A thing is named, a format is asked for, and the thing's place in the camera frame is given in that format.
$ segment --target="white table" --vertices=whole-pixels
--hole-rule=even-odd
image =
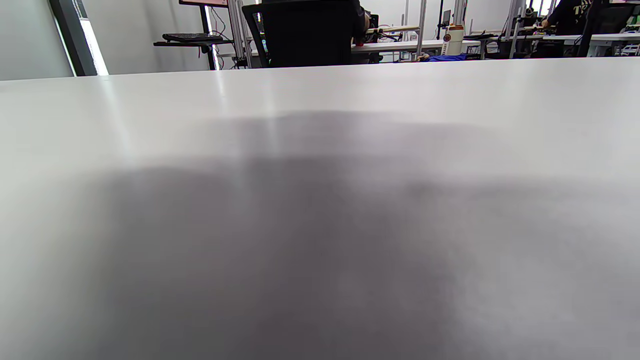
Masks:
[[[580,35],[558,35],[546,36],[543,39],[564,40],[565,45],[577,45],[580,44],[580,41],[577,41],[579,38],[581,38]],[[594,34],[591,36],[591,42],[589,43],[588,56],[602,56],[607,48],[627,43],[640,43],[640,33]]]
[[[442,48],[443,40],[423,40],[422,48],[423,49],[440,49]],[[479,41],[462,41],[462,51],[465,53],[467,48],[480,46]],[[396,52],[396,51],[413,51],[415,52],[418,47],[417,41],[400,41],[400,42],[378,42],[375,44],[364,44],[363,46],[352,46],[351,52],[354,54],[361,53],[385,53],[385,52]],[[256,50],[252,51],[252,56],[258,56],[258,52]],[[235,56],[235,54],[220,54],[223,57]]]
[[[0,359],[638,359],[636,69],[1,82]]]

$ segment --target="white wall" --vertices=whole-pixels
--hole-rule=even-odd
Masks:
[[[163,33],[201,33],[197,6],[178,0],[83,0],[110,74],[207,70],[197,47],[154,47]]]
[[[455,0],[445,0],[443,11],[452,10]],[[360,0],[360,4],[372,13],[380,15],[380,24],[400,25],[404,13],[404,0]],[[473,30],[502,29],[509,12],[510,0],[468,0],[467,26],[474,20]],[[420,0],[409,1],[409,25],[419,25]],[[425,39],[435,36],[440,0],[427,1],[427,14],[424,21]]]
[[[0,5],[0,80],[73,76],[47,0]]]

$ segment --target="desk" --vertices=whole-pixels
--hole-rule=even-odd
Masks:
[[[638,359],[636,69],[0,82],[0,358]]]
[[[557,35],[557,36],[545,36],[544,40],[564,40],[565,45],[577,45],[580,42],[576,42],[581,38],[580,35]],[[626,45],[627,43],[638,44],[640,43],[640,33],[625,33],[625,34],[593,34],[591,36],[591,42],[589,43],[588,56],[602,56],[604,51],[612,46]]]
[[[424,40],[422,42],[423,49],[440,49],[443,40]],[[480,46],[479,41],[462,41],[462,51],[465,53],[468,47]],[[412,51],[415,52],[418,47],[417,41],[400,41],[400,42],[378,42],[376,44],[364,44],[363,46],[352,46],[351,52],[354,54],[362,53],[385,53],[396,51]],[[221,54],[220,56],[233,56],[233,54]],[[258,56],[257,51],[252,52],[252,56]]]

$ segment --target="black t-shirt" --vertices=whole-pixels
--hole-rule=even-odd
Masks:
[[[562,0],[554,12],[549,16],[551,25],[556,25],[557,35],[582,34],[586,21],[587,10],[592,0]]]

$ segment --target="black office chair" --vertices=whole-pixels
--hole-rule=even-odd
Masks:
[[[242,7],[262,67],[349,65],[355,9],[348,0],[306,0]],[[260,14],[266,49],[258,28]]]

